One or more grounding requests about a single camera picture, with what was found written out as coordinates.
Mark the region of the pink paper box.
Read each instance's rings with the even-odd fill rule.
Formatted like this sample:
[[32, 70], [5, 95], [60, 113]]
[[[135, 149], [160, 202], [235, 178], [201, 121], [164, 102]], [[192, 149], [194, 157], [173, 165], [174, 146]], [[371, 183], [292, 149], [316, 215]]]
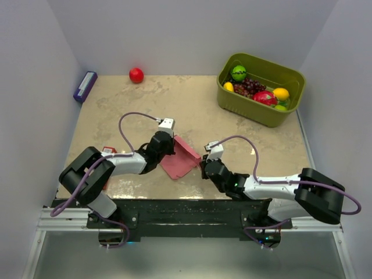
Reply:
[[173, 155], [166, 155], [160, 165], [172, 180], [178, 180], [198, 167], [201, 156], [178, 135], [174, 136]]

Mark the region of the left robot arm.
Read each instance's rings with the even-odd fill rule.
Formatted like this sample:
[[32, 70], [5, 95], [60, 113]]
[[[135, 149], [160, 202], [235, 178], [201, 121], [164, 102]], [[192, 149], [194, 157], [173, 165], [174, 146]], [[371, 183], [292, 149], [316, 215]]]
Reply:
[[103, 192], [108, 180], [124, 174], [147, 174], [165, 156], [173, 154], [174, 134], [165, 131], [157, 131], [148, 143], [131, 153], [104, 153], [89, 146], [61, 172], [59, 183], [71, 197], [57, 206], [52, 216], [57, 216], [76, 200], [99, 214], [101, 223], [107, 228], [116, 227], [120, 223], [120, 213], [114, 201]]

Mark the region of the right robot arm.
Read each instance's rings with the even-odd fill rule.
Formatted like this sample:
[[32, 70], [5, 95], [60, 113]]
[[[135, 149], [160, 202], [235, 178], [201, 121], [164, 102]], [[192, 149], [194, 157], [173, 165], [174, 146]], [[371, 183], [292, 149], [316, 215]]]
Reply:
[[296, 217], [314, 219], [336, 225], [340, 223], [345, 188], [315, 169], [287, 177], [258, 177], [229, 171], [220, 160], [204, 155], [200, 162], [202, 178], [211, 180], [219, 192], [235, 201], [267, 201], [254, 224], [273, 228], [277, 223]]

